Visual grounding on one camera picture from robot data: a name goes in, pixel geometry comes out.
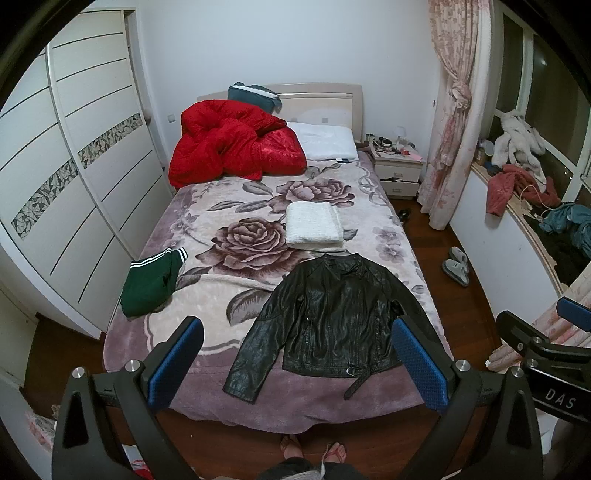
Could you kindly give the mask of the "black leather jacket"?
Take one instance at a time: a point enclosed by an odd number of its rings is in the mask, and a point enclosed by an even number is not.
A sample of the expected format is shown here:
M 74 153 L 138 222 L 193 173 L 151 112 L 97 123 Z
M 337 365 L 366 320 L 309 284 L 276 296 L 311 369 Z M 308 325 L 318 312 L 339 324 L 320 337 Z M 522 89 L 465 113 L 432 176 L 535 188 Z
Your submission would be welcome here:
M 256 402 L 277 360 L 303 376 L 349 379 L 351 399 L 370 376 L 401 365 L 394 320 L 410 317 L 439 335 L 413 292 L 388 268 L 359 254 L 325 254 L 298 264 L 263 305 L 223 389 Z

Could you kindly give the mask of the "teal garment on sill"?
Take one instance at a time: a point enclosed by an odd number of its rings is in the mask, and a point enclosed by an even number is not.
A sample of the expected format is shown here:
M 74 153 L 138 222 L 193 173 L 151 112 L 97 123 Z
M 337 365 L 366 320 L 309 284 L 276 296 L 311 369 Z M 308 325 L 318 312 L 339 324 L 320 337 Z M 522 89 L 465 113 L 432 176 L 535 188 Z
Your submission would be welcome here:
M 590 221 L 590 208 L 574 202 L 550 211 L 539 224 L 547 251 L 552 256 L 566 256 L 578 249 L 590 257 Z

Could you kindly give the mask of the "grey slipper near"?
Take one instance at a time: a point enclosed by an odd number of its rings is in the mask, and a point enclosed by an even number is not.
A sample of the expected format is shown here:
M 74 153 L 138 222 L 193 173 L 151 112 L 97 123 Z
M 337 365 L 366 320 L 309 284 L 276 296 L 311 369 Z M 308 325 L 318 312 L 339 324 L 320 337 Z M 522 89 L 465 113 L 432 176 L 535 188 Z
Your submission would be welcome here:
M 461 286 L 469 285 L 469 268 L 465 263 L 449 258 L 443 262 L 442 269 Z

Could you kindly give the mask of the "grey slipper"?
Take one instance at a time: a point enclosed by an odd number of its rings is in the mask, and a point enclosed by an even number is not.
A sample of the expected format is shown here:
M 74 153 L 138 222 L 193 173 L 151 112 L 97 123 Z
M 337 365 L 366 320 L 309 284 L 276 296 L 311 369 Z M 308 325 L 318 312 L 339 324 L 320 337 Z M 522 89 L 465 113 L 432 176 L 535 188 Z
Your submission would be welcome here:
M 469 268 L 465 263 L 449 258 L 443 262 L 442 269 L 461 286 L 469 285 Z
M 466 268 L 469 268 L 469 260 L 467 254 L 459 247 L 453 246 L 449 251 L 451 259 L 463 264 Z

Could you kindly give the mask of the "grey slipper far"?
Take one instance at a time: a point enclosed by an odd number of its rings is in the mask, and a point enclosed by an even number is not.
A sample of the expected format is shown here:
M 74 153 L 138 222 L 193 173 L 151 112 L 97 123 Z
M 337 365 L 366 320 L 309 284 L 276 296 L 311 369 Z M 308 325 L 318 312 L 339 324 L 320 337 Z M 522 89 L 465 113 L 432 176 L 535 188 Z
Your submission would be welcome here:
M 449 251 L 451 259 L 463 264 L 466 268 L 469 268 L 469 260 L 467 254 L 459 247 L 453 246 Z

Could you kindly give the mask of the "red garment on sill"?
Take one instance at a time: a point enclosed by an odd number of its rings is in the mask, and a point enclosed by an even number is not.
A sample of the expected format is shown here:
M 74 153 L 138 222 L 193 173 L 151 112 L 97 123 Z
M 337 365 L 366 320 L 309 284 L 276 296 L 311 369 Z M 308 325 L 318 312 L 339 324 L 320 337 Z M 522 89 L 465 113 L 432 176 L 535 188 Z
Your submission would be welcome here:
M 486 213 L 501 217 L 514 195 L 539 208 L 553 209 L 562 203 L 551 177 L 547 178 L 545 191 L 542 192 L 529 172 L 507 164 L 488 182 Z

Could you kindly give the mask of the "folded green striped garment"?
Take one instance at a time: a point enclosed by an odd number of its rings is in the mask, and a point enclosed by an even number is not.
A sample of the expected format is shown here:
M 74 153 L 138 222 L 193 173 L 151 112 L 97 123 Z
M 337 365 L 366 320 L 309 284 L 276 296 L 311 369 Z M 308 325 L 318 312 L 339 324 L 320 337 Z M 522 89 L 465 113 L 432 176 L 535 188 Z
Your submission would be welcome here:
M 176 288 L 179 271 L 188 258 L 183 247 L 166 248 L 132 262 L 120 296 L 122 313 L 143 316 L 164 304 Z

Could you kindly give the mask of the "person's left foot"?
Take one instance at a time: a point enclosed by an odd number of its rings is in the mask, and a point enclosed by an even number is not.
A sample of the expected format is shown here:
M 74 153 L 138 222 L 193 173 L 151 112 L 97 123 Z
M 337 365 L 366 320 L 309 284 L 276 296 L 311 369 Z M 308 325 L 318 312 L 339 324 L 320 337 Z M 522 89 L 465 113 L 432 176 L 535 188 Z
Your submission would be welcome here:
M 280 439 L 280 452 L 286 460 L 304 458 L 304 451 L 294 435 L 283 435 Z

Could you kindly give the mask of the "white bedside nightstand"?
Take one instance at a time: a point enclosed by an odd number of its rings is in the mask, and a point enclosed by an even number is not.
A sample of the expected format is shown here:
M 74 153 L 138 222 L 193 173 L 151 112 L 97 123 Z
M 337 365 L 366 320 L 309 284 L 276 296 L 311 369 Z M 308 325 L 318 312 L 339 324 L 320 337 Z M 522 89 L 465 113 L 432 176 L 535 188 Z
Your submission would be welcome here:
M 417 152 L 410 156 L 375 157 L 372 154 L 372 157 L 374 170 L 389 197 L 412 199 L 417 196 L 424 165 L 424 159 Z

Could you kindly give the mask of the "clutter on nightstand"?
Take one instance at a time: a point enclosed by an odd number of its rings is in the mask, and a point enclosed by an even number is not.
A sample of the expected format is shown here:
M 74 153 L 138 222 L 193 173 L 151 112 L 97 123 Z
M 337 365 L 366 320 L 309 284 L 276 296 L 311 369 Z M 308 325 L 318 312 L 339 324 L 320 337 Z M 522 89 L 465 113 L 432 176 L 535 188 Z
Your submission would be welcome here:
M 387 137 L 376 136 L 374 134 L 368 134 L 366 140 L 369 142 L 370 152 L 372 152 L 375 157 L 396 155 L 410 156 L 416 152 L 413 143 L 394 142 Z

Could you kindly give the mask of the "folded white towel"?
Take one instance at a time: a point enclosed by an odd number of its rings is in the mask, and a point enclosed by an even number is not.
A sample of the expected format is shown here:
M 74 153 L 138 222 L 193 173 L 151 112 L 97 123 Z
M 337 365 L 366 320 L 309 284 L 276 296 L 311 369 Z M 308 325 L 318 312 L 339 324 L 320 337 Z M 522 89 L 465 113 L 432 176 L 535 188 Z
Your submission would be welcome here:
M 328 202 L 297 201 L 286 209 L 287 245 L 310 251 L 344 248 L 344 228 L 339 212 Z

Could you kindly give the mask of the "white sliding-door wardrobe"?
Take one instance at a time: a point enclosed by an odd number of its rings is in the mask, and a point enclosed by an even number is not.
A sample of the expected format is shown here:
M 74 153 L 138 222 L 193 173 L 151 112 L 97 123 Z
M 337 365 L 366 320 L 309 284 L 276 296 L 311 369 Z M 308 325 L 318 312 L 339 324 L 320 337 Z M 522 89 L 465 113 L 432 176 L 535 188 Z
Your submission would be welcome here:
M 97 338 L 171 199 L 137 87 L 134 11 L 91 8 L 1 110 L 1 260 L 33 313 Z

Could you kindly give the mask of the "pink floral curtain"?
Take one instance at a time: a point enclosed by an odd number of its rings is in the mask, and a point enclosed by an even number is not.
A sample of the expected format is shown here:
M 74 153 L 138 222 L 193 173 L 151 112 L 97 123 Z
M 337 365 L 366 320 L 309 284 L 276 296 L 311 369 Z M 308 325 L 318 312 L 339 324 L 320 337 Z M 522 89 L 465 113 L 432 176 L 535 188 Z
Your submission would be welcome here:
M 429 14 L 442 79 L 418 201 L 430 227 L 443 230 L 459 204 L 480 138 L 490 80 L 492 3 L 431 1 Z

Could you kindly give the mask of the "white pillow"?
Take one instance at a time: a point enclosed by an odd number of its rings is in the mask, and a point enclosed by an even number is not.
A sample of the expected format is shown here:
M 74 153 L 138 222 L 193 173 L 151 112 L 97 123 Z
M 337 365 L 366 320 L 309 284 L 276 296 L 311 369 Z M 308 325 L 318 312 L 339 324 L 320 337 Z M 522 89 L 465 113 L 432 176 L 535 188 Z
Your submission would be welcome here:
M 308 160 L 359 159 L 353 132 L 348 127 L 301 122 L 288 122 L 287 127 L 297 135 Z

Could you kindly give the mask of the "red quilted duvet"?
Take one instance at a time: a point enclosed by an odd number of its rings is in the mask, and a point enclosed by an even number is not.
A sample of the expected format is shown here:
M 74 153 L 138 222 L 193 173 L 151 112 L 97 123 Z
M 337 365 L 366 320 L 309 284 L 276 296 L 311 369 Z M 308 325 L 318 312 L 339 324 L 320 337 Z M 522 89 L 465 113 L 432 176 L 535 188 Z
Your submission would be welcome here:
M 287 122 L 233 100 L 205 100 L 181 114 L 181 138 L 168 167 L 172 187 L 223 175 L 259 181 L 304 173 L 307 158 Z

